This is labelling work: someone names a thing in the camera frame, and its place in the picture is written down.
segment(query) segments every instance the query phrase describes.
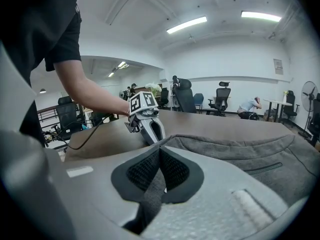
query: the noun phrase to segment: table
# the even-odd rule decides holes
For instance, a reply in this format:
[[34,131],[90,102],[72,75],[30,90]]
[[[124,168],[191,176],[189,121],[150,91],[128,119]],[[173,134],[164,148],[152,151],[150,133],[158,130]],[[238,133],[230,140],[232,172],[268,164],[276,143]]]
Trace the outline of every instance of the table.
[[[202,136],[215,140],[256,141],[293,134],[280,123],[241,120],[205,114],[160,110],[167,137],[176,134]],[[129,133],[127,117],[102,124],[79,150],[68,147],[65,161],[112,156],[147,147],[140,133]],[[79,147],[94,128],[74,133],[69,145]]]
[[283,102],[283,101],[277,101],[277,100],[265,99],[265,98],[263,100],[266,101],[266,102],[269,102],[269,111],[268,111],[268,116],[266,118],[267,122],[269,122],[272,103],[276,103],[275,117],[274,117],[274,120],[273,120],[274,122],[277,121],[279,105],[281,104],[281,110],[280,110],[280,115],[279,115],[279,120],[278,120],[279,123],[281,123],[282,113],[284,111],[284,106],[292,106],[291,103],[287,103],[287,102]]

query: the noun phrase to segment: standing fan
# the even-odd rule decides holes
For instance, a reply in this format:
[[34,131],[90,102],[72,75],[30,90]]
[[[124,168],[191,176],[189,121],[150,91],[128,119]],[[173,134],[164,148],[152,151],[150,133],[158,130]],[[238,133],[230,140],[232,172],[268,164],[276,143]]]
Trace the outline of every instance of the standing fan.
[[316,85],[311,82],[308,81],[306,82],[303,87],[302,87],[302,91],[301,91],[301,101],[302,101],[302,106],[304,107],[304,109],[306,111],[308,111],[308,117],[306,119],[306,123],[305,123],[305,127],[303,132],[299,132],[299,134],[304,137],[304,138],[308,138],[308,134],[306,132],[306,128],[310,119],[310,112],[314,111],[314,99],[315,96],[318,93],[318,89],[316,87]]

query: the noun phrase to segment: zipper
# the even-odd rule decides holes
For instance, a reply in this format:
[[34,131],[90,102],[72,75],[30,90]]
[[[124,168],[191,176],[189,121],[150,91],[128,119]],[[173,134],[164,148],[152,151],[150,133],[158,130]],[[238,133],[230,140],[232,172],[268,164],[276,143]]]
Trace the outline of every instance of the zipper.
[[247,174],[260,174],[260,173],[264,173],[264,172],[276,169],[281,166],[282,166],[281,162],[276,162],[276,163],[268,165],[268,166],[260,167],[257,169],[251,169],[251,170],[243,170],[243,171]]

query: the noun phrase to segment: flowers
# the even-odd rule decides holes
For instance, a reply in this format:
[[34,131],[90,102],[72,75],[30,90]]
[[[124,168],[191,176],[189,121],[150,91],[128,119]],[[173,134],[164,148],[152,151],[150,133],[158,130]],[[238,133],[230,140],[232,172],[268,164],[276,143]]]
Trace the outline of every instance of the flowers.
[[159,84],[156,84],[156,83],[147,83],[145,85],[145,88],[150,89],[154,97],[156,96],[157,92],[161,92],[162,91],[162,89],[159,86]]

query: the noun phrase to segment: blue chair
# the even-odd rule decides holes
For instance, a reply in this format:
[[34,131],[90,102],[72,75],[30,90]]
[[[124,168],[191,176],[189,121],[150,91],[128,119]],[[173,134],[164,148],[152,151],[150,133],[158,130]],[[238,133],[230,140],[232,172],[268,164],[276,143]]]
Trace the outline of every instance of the blue chair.
[[204,102],[204,96],[202,93],[196,93],[193,96],[194,105],[199,106],[200,113],[202,112],[202,103]]

